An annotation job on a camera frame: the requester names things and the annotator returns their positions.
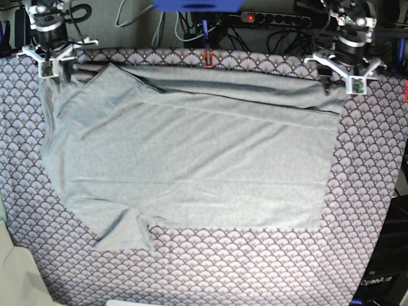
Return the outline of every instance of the power strip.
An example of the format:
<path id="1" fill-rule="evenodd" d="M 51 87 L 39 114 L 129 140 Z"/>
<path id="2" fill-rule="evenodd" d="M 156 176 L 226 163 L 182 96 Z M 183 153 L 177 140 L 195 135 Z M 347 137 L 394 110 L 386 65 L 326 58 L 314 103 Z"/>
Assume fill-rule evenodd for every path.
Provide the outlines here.
<path id="1" fill-rule="evenodd" d="M 243 11 L 241 21 L 246 24 L 273 24 L 277 26 L 312 27 L 312 19 L 305 16 Z"/>

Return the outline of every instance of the scallop pattern fabric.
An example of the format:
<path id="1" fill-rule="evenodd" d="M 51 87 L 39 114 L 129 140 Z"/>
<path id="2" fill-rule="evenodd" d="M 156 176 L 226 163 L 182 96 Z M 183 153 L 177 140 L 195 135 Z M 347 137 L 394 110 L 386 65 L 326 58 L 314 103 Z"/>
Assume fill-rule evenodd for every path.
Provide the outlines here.
<path id="1" fill-rule="evenodd" d="M 202 67 L 202 50 L 78 51 L 80 62 Z M 214 52 L 215 69 L 315 80 L 297 57 Z M 408 137 L 405 80 L 379 75 L 347 97 L 321 227 L 162 228 L 154 250 L 99 253 L 96 236 L 59 202 L 41 162 L 45 123 L 35 63 L 0 60 L 0 195 L 16 245 L 33 254 L 50 294 L 72 306 L 109 299 L 156 305 L 348 305 L 383 226 Z"/>

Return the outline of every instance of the red clip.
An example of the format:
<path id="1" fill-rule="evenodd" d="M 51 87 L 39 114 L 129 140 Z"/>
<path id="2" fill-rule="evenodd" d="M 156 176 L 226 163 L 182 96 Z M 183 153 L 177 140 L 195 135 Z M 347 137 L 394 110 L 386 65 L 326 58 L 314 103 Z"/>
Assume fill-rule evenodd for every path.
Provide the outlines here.
<path id="1" fill-rule="evenodd" d="M 212 51 L 206 51 L 206 50 L 204 51 L 203 61 L 204 61 L 204 67 L 205 68 L 213 68 L 214 67 L 214 64 L 212 62 Z"/>

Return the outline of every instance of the gray t-shirt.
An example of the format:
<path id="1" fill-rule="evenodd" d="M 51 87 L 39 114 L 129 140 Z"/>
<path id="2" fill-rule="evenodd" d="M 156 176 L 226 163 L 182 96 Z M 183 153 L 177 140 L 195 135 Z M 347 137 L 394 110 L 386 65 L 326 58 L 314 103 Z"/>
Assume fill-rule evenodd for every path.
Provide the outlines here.
<path id="1" fill-rule="evenodd" d="M 319 226 L 344 89 L 194 68 L 77 75 L 41 85 L 41 154 L 99 251 L 149 249 L 155 225 Z"/>

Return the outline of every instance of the patterned tablecloth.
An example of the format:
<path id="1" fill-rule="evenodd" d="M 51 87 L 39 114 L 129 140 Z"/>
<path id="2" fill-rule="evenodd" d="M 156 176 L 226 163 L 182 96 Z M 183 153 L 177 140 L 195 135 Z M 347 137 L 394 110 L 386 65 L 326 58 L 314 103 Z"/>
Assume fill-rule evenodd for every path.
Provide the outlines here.
<path id="1" fill-rule="evenodd" d="M 79 51 L 79 61 L 202 66 L 202 50 Z M 215 51 L 216 69 L 316 79 L 297 57 Z M 405 80 L 379 75 L 347 97 L 318 231 L 156 226 L 154 251 L 92 250 L 95 235 L 60 203 L 41 163 L 38 77 L 0 60 L 0 195 L 8 229 L 65 305 L 116 298 L 160 305 L 348 305 L 374 250 L 408 137 Z"/>

